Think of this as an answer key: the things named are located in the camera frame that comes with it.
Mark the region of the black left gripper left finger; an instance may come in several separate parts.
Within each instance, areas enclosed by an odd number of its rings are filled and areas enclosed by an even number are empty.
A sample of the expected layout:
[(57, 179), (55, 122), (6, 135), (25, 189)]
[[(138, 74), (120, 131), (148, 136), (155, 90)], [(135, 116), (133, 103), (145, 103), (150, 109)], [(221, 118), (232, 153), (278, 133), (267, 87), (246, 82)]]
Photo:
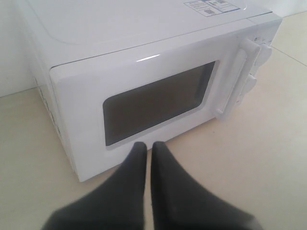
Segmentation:
[(142, 230), (146, 145), (134, 143), (121, 166), (79, 200), (52, 213), (44, 230)]

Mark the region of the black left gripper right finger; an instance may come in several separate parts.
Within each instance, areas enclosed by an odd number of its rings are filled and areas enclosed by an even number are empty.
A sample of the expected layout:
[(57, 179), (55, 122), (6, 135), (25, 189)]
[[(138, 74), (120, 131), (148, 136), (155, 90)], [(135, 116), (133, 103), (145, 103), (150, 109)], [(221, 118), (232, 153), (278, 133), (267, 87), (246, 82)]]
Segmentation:
[(166, 144), (152, 147), (151, 196), (156, 230), (260, 230), (257, 219), (191, 177)]

